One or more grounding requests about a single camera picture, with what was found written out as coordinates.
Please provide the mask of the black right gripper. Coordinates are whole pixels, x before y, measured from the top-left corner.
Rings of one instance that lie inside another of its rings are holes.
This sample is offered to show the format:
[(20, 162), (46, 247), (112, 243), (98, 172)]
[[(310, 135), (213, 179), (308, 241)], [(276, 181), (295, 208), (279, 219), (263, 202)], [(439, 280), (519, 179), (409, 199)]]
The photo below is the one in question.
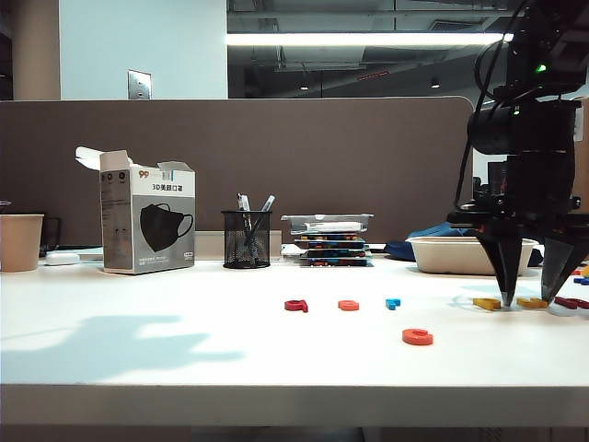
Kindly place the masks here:
[(588, 255), (588, 215), (577, 212), (573, 180), (574, 155), (509, 155), (488, 162), (487, 179), (475, 177), (472, 198), (447, 216), (452, 226), (475, 231), (505, 307), (514, 299), (522, 238), (545, 243), (541, 296), (548, 303)]

